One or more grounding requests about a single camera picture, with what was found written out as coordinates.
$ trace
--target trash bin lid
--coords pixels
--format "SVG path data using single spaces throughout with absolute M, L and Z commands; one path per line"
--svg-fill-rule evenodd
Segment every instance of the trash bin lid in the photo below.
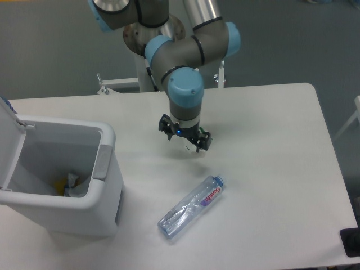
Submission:
M 0 189 L 7 188 L 24 144 L 24 124 L 0 98 Z

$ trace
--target light blue joint cap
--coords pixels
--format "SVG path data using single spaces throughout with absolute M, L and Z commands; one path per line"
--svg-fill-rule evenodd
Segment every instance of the light blue joint cap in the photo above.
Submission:
M 94 6 L 94 2 L 92 0 L 88 0 L 88 4 L 91 8 L 92 13 L 95 16 L 95 19 L 97 20 L 97 22 L 99 23 L 100 29 L 101 31 L 103 31 L 104 33 L 107 32 L 112 32 L 113 30 L 106 24 L 106 22 L 102 19 L 102 17 L 100 16 L 99 12 L 97 12 L 97 9 Z
M 151 61 L 158 49 L 166 42 L 173 41 L 171 38 L 164 36 L 164 35 L 158 35 L 157 37 L 153 38 L 149 41 L 149 43 L 145 47 L 145 56 L 146 59 L 151 67 Z
M 229 31 L 229 45 L 227 47 L 227 53 L 225 57 L 236 54 L 241 45 L 240 32 L 237 30 L 236 25 L 232 22 L 227 22 L 227 29 Z
M 204 81 L 202 76 L 191 67 L 180 67 L 170 76 L 168 95 L 178 106 L 194 108 L 203 100 Z

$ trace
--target robotic arm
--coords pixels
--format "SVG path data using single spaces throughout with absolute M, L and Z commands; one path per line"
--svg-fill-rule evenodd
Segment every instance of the robotic arm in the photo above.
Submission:
M 172 31 L 176 20 L 169 17 L 168 0 L 89 0 L 89 4 L 103 30 L 129 24 L 142 29 L 137 53 L 147 58 L 154 83 L 166 91 L 170 102 L 170 116 L 161 117 L 159 130 L 169 140 L 173 135 L 188 139 L 198 152 L 208 150 L 212 139 L 199 128 L 204 82 L 194 68 L 236 53 L 240 33 L 233 23 L 223 21 L 216 0 L 183 1 L 194 35 L 182 39 Z

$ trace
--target bottle label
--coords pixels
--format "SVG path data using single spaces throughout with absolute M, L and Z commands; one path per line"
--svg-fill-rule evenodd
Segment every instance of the bottle label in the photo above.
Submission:
M 208 194 L 208 196 L 205 199 L 201 201 L 200 204 L 203 206 L 209 205 L 216 198 L 216 196 L 218 196 L 218 194 L 221 193 L 221 191 L 222 191 L 221 187 L 215 188 L 214 190 L 212 190 L 210 194 Z

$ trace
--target white trash bin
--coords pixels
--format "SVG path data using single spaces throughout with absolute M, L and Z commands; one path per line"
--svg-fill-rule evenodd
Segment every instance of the white trash bin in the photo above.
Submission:
M 0 204 L 51 231 L 117 232 L 123 178 L 115 133 L 106 123 L 15 115 L 0 100 Z M 91 176 L 83 197 L 59 196 L 54 183 Z

